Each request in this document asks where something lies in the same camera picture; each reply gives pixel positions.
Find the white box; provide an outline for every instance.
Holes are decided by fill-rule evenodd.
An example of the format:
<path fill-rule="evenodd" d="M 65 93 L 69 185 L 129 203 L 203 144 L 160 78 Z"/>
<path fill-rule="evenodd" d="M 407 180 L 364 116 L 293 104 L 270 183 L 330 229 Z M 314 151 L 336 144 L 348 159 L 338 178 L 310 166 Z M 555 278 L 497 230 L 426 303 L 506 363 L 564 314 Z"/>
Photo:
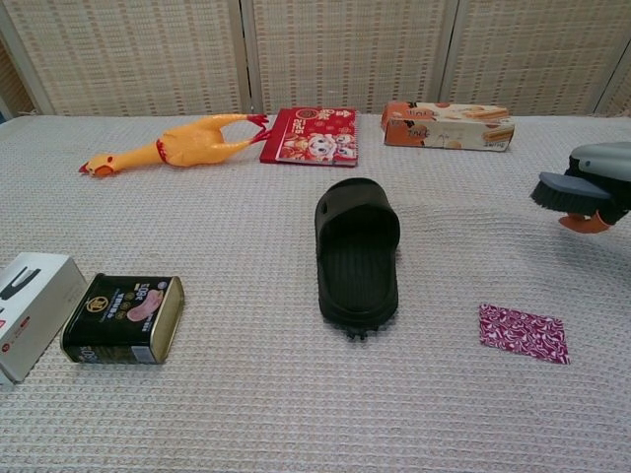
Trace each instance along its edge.
<path fill-rule="evenodd" d="M 20 253 L 0 273 L 0 384 L 25 379 L 86 287 L 63 254 Z"/>

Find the textured bed cover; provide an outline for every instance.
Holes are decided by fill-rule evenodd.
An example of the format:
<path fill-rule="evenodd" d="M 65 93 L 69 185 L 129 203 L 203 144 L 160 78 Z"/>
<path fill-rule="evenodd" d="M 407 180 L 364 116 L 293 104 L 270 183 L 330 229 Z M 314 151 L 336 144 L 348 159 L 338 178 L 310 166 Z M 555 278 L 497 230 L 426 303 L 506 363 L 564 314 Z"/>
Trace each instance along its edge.
<path fill-rule="evenodd" d="M 0 126 L 2 267 L 59 252 L 88 279 L 186 292 L 165 365 L 74 365 L 55 339 L 1 389 L 0 471 L 631 471 L 631 218 L 583 236 L 528 198 L 631 119 L 517 117 L 509 151 L 486 153 L 386 147 L 362 115 L 355 169 L 262 165 L 257 144 L 218 167 L 77 173 L 192 119 Z M 315 205 L 354 175 L 401 222 L 399 311 L 363 342 L 317 307 Z M 561 319 L 571 364 L 481 345 L 480 303 Z"/>

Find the black tin can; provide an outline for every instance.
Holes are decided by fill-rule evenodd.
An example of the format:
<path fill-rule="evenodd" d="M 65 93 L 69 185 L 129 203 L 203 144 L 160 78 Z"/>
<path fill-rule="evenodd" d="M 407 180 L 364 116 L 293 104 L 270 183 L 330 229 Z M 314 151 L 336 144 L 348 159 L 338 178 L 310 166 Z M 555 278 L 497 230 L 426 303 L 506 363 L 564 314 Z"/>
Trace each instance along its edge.
<path fill-rule="evenodd" d="M 177 276 L 100 273 L 66 322 L 61 350 L 75 363 L 162 364 L 183 305 Z"/>

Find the pink patterned cloth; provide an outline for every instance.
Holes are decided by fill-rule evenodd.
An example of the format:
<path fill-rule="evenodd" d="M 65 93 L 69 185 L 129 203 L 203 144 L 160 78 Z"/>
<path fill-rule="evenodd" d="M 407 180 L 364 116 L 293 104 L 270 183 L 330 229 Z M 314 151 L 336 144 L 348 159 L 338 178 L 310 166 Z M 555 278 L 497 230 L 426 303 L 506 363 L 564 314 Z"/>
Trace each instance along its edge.
<path fill-rule="evenodd" d="M 563 322 L 558 318 L 481 304 L 480 342 L 548 362 L 570 364 Z"/>

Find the yellow rubber chicken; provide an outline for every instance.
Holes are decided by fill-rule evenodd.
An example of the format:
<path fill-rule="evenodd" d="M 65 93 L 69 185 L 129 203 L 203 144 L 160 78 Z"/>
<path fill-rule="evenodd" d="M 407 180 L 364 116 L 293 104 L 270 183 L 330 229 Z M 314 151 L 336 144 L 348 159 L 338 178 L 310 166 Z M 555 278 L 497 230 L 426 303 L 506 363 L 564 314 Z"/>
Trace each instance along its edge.
<path fill-rule="evenodd" d="M 235 121 L 247 120 L 260 126 L 253 138 L 238 143 L 225 143 L 221 128 Z M 269 138 L 270 130 L 263 114 L 219 114 L 201 118 L 163 133 L 159 140 L 119 155 L 96 155 L 81 166 L 79 172 L 102 177 L 123 169 L 146 165 L 168 164 L 188 168 L 217 165 L 237 151 Z"/>

